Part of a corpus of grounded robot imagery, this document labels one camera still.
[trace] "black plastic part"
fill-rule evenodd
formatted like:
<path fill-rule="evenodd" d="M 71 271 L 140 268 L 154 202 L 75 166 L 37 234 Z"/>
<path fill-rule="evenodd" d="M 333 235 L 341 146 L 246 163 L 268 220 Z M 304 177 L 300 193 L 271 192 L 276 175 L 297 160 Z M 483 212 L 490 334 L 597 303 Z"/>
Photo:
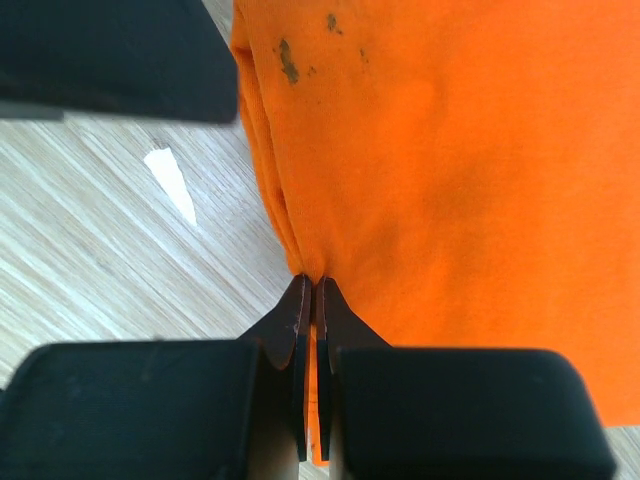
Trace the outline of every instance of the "black plastic part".
<path fill-rule="evenodd" d="M 201 0 L 0 2 L 0 116 L 83 110 L 227 123 L 236 83 Z"/>
<path fill-rule="evenodd" d="M 322 460 L 330 457 L 332 397 L 337 357 L 342 348 L 389 348 L 347 304 L 335 280 L 323 277 L 314 294 L 313 320 L 317 328 L 318 416 Z"/>
<path fill-rule="evenodd" d="M 546 351 L 339 354 L 331 478 L 609 480 L 585 387 Z"/>
<path fill-rule="evenodd" d="M 240 336 L 260 343 L 276 369 L 291 371 L 291 415 L 301 462 L 307 459 L 311 288 L 309 277 L 294 277 L 273 310 Z"/>
<path fill-rule="evenodd" d="M 255 342 L 43 347 L 0 404 L 0 478 L 297 478 L 289 388 Z"/>

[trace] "wooden floor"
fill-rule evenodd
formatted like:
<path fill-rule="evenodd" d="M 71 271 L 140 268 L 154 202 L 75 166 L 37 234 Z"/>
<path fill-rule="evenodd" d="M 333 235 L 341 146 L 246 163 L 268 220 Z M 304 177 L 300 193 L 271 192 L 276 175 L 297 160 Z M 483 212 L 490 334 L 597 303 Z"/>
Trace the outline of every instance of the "wooden floor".
<path fill-rule="evenodd" d="M 229 3 L 205 3 L 228 38 Z M 165 147 L 196 225 L 143 161 Z M 0 185 L 0 385 L 47 342 L 237 336 L 290 280 L 239 123 L 0 122 Z M 610 438 L 640 478 L 640 429 Z"/>

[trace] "orange fabric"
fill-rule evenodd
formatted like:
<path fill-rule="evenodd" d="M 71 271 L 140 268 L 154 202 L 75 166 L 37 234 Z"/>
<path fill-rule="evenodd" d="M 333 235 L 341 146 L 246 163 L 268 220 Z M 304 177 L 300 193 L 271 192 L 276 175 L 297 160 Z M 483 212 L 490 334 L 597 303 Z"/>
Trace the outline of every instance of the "orange fabric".
<path fill-rule="evenodd" d="M 559 351 L 607 425 L 640 423 L 640 4 L 235 7 L 292 272 L 396 345 Z"/>

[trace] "dark spot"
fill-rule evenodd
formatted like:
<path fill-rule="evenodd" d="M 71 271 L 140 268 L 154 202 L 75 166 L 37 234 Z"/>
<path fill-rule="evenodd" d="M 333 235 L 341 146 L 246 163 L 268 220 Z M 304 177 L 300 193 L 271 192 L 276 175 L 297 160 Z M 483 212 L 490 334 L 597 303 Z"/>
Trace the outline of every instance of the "dark spot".
<path fill-rule="evenodd" d="M 330 32 L 335 32 L 338 35 L 342 35 L 342 30 L 338 27 L 338 19 L 333 13 L 327 15 L 327 28 Z"/>
<path fill-rule="evenodd" d="M 289 79 L 289 83 L 291 85 L 298 83 L 298 77 L 300 75 L 291 60 L 291 48 L 289 48 L 289 44 L 284 38 L 280 41 L 280 61 L 282 62 L 282 72 Z"/>

